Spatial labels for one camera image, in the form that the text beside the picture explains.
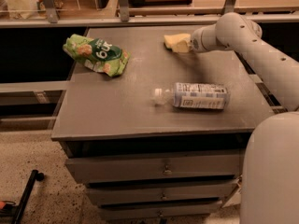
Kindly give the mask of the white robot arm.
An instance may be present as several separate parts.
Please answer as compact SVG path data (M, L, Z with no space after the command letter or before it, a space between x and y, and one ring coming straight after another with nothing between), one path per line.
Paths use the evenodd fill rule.
M261 36L259 25L226 13L191 34L196 52L232 50L286 109L263 118L246 147L240 224L299 224L299 64Z

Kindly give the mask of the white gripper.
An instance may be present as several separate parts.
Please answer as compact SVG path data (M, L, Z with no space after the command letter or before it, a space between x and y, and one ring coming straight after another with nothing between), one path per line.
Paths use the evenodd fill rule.
M207 52L207 49L204 46L203 43L203 34L204 34L205 29L204 28L199 28L195 30L192 35L191 35L191 45L192 49L195 52Z

